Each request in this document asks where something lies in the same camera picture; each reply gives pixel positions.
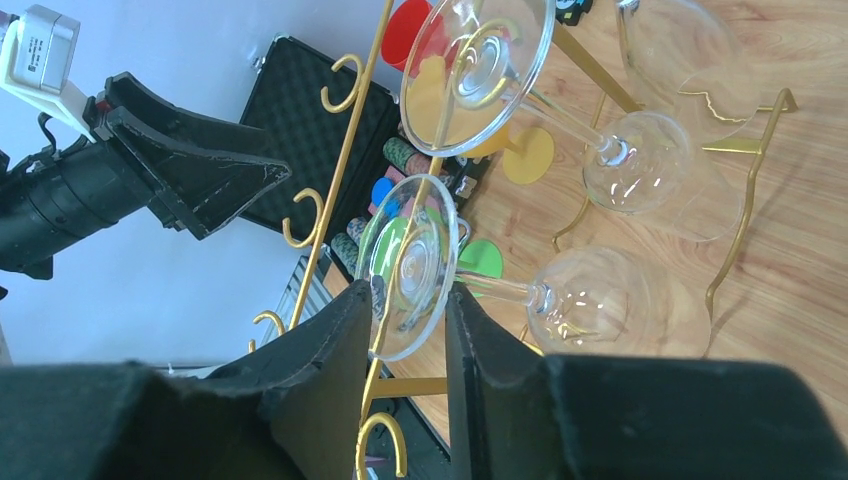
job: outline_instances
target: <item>glass stem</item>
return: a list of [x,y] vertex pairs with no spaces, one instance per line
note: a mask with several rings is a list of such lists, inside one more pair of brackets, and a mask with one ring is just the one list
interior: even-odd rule
[[521,107],[537,117],[555,125],[564,133],[567,133],[583,143],[594,147],[600,155],[603,163],[617,164],[618,159],[624,153],[626,144],[612,136],[605,136],[601,132],[581,122],[567,110],[560,107],[545,95],[531,89],[530,93],[521,102]]
[[456,269],[456,278],[473,293],[520,303],[536,313],[544,313],[554,305],[554,292],[547,285],[510,282],[462,268]]

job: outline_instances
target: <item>white wall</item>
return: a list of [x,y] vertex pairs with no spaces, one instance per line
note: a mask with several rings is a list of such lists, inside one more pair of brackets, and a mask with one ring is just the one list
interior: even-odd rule
[[[95,95],[108,76],[130,71],[181,107],[231,121],[256,80],[253,59],[277,33],[331,57],[352,52],[364,60],[382,7],[382,0],[41,3],[82,22],[71,80],[83,92]],[[22,13],[31,4],[6,0],[2,9]],[[375,80],[396,90],[400,74],[381,63]],[[0,92],[0,112],[0,149],[13,164],[46,144],[34,109]],[[75,138],[50,125],[60,147]],[[145,209],[57,255],[51,281],[0,272],[10,290],[0,321],[16,364],[220,363],[261,338],[264,328],[250,320],[276,307],[298,255],[279,233],[245,221],[197,242],[163,229]],[[257,276],[264,266],[272,268]]]

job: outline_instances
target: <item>gold hook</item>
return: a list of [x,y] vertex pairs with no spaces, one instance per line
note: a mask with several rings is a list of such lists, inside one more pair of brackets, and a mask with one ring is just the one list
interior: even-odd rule
[[359,83],[361,81],[360,76],[362,75],[362,60],[352,54],[348,53],[342,58],[336,60],[336,63],[331,67],[334,72],[338,72],[342,65],[347,62],[353,62],[356,64],[356,79],[353,81],[353,87],[350,89],[350,93],[347,94],[347,98],[345,98],[342,103],[338,105],[333,105],[330,103],[330,89],[324,87],[321,89],[321,105],[324,106],[324,110],[330,113],[342,113],[356,101],[356,97],[359,95]]
[[403,438],[403,431],[400,429],[397,420],[385,412],[375,413],[365,420],[362,427],[359,428],[359,435],[356,438],[356,479],[366,480],[368,478],[365,467],[365,446],[368,442],[368,436],[371,434],[371,429],[377,425],[383,425],[392,436],[392,441],[395,444],[395,476],[406,476],[406,440]]
[[324,213],[324,200],[321,198],[321,194],[318,193],[313,188],[304,188],[297,195],[294,196],[295,203],[300,203],[304,198],[309,197],[315,202],[315,223],[312,224],[312,231],[309,232],[309,235],[302,242],[296,242],[291,235],[291,219],[286,217],[283,219],[283,237],[286,239],[289,245],[294,248],[303,248],[312,244],[315,241],[315,237],[318,236],[318,226],[321,222],[321,215]]
[[[262,320],[265,320],[266,318],[274,322],[274,326],[277,327],[277,336],[282,336],[284,333],[286,333],[286,329],[283,328],[282,319],[280,319],[280,316],[272,312],[271,310],[265,310],[264,312],[257,315],[253,319],[253,324],[259,325],[259,323],[262,322]],[[247,353],[253,353],[255,351],[256,341],[251,339],[250,342],[247,343]]]

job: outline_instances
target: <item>wine glass holder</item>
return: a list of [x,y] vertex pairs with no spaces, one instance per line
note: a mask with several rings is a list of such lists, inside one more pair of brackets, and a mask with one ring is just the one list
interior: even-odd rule
[[[338,198],[339,187],[341,186],[342,177],[347,166],[348,156],[350,155],[351,147],[353,145],[353,139],[356,135],[359,120],[365,106],[365,98],[368,93],[368,88],[371,85],[374,67],[378,61],[377,56],[383,42],[386,25],[391,15],[394,3],[395,0],[386,0],[383,6],[377,31],[371,44],[368,60],[363,63],[358,56],[347,54],[342,56],[335,64],[333,64],[332,70],[334,72],[337,72],[347,63],[353,63],[356,67],[356,80],[354,81],[354,85],[347,97],[339,104],[332,104],[329,100],[327,87],[323,87],[320,91],[321,103],[324,109],[328,112],[338,114],[345,112],[350,108],[353,108],[353,110],[347,131],[345,132],[341,152],[339,153],[339,158],[336,163],[335,172],[333,174],[333,179],[326,201],[321,198],[321,195],[318,194],[318,192],[311,188],[302,190],[294,197],[295,202],[300,202],[307,197],[311,198],[315,202],[316,218],[311,232],[305,240],[297,242],[291,235],[288,219],[284,219],[281,224],[283,237],[291,246],[297,248],[312,247],[312,252],[309,255],[306,271],[304,273],[304,281],[300,287],[300,291],[298,292],[297,300],[295,301],[295,308],[292,312],[288,325],[285,326],[282,319],[280,319],[277,314],[267,310],[263,311],[253,319],[254,324],[258,324],[262,320],[266,319],[273,321],[277,332],[281,335],[286,331],[291,331],[291,329],[296,328],[300,321],[300,316],[303,312],[309,286],[312,282],[318,260],[321,256],[321,245],[324,243],[330,218],[333,214],[333,207],[335,206]],[[574,36],[565,29],[565,27],[559,24],[555,25],[552,42],[587,76],[589,76],[589,78],[597,84],[602,91],[590,123],[592,127],[597,126],[607,98],[612,99],[625,113],[641,110],[642,107],[634,101],[627,91],[609,74],[609,72],[606,71],[606,69],[600,65],[600,63],[574,38]],[[705,293],[705,303],[711,319],[713,316],[713,301],[715,292],[724,281],[724,278],[727,276],[730,268],[733,266],[733,263],[736,261],[747,234],[748,225],[753,211],[757,174],[763,160],[765,159],[769,144],[774,135],[775,128],[777,127],[777,123],[782,113],[792,113],[796,110],[798,110],[798,105],[795,102],[795,98],[793,97],[792,92],[788,88],[785,88],[780,91],[773,106],[762,106],[758,110],[759,112],[770,113],[768,123],[766,124],[765,130],[760,138],[730,137],[703,147],[705,151],[709,152],[729,152],[754,156],[754,160],[748,171],[744,209],[736,236],[728,250],[724,263]],[[443,159],[440,157],[433,158],[430,165],[431,175],[438,174],[442,167],[442,161]],[[419,194],[415,199],[416,204],[420,205],[425,197],[426,195],[424,195],[422,191],[419,191]],[[577,228],[577,226],[585,218],[585,215],[589,210],[589,205],[590,201],[587,196],[584,199],[577,216],[568,225],[553,234],[551,244],[555,252],[558,253],[560,251],[558,240]],[[381,332],[377,335],[377,338],[372,345],[372,351],[378,349],[382,342],[385,333],[385,323],[386,322],[381,322],[381,326],[383,328],[381,328]],[[527,326],[525,325],[524,329],[522,329],[519,334],[519,339],[534,351],[541,354],[542,352],[536,346],[525,340],[526,334]],[[254,349],[255,344],[251,341],[249,352],[252,352]],[[383,425],[394,441],[396,460],[395,474],[398,477],[404,477],[407,472],[406,444],[403,438],[403,432],[401,431],[397,421],[385,413],[368,415],[371,409],[371,404],[375,399],[444,395],[447,393],[447,378],[445,377],[380,378],[383,363],[384,362],[382,360],[374,358],[371,362],[366,378],[365,389],[362,397],[360,429],[356,443],[357,479],[367,478],[365,466],[365,446],[371,430],[377,425]]]

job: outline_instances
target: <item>wooden table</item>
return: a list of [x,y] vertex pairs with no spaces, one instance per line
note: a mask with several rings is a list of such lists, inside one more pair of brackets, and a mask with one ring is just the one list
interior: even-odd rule
[[[781,117],[760,171],[754,219],[737,264],[716,296],[710,358],[752,359],[791,367],[815,389],[843,441],[848,440],[848,2],[702,0],[736,32],[761,75],[763,103],[790,87],[801,110]],[[626,85],[612,2],[595,2],[570,30]],[[537,88],[587,123],[600,90],[552,48]],[[607,102],[601,124],[621,115]],[[766,115],[742,132],[762,133]],[[513,131],[533,122],[520,114]],[[474,238],[493,240],[505,259],[504,278],[529,281],[554,255],[550,238],[578,212],[583,194],[582,145],[548,127],[557,139],[550,171],[530,186],[510,183],[499,165],[463,211]],[[742,190],[752,156],[709,154]],[[706,288],[724,260],[729,238],[696,244],[643,228],[598,209],[563,248],[587,243],[624,247],[661,262]],[[343,287],[328,280],[332,289]],[[481,304],[518,334],[522,308],[493,299]],[[390,364],[398,377],[445,374],[444,329],[420,351]],[[449,441],[447,398],[415,398]]]

